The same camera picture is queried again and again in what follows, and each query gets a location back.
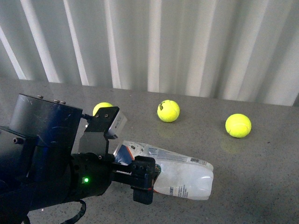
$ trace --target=black cable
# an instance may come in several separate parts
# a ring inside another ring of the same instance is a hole
[[[86,203],[82,200],[78,200],[76,202],[80,202],[82,204],[80,212],[77,215],[75,215],[73,218],[70,218],[69,220],[66,220],[61,224],[74,224],[77,221],[79,221],[79,219],[85,214],[85,212],[86,212]]]
[[[24,224],[30,224],[30,220],[29,220],[28,216],[26,216],[26,218],[23,220],[23,223]]]

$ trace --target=black cylinder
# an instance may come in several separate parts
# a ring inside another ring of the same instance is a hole
[[[9,129],[37,137],[30,179],[43,182],[64,174],[81,114],[76,107],[19,94]]]

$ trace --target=barcode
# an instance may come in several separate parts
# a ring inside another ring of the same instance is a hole
[[[206,165],[206,161],[200,160],[200,159],[195,159],[195,158],[191,158],[190,162],[195,162],[195,163],[199,163],[202,165]]]
[[[170,189],[169,189],[169,195],[173,196],[173,187],[170,187]]]

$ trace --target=screw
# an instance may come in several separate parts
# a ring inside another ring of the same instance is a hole
[[[21,138],[14,138],[13,141],[14,141],[14,144],[20,144],[20,145],[23,144],[23,142],[24,142],[24,140]]]

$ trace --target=gray countertop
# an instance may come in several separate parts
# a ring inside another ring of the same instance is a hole
[[[110,102],[128,118],[124,140],[200,158],[214,166],[207,201],[154,194],[153,203],[143,205],[133,201],[130,186],[115,182],[104,195],[85,199],[87,211],[79,224],[299,223],[298,107],[0,78],[0,125],[9,124],[18,93],[63,100],[88,114],[99,102]],[[180,105],[181,114],[173,123],[157,116],[157,106],[165,99]],[[251,119],[252,130],[245,138],[233,138],[225,131],[225,120],[233,113]],[[74,153],[85,124],[80,123]],[[119,142],[111,141],[110,152]],[[73,217],[79,208],[79,203],[65,203],[28,216],[32,224],[55,224]]]

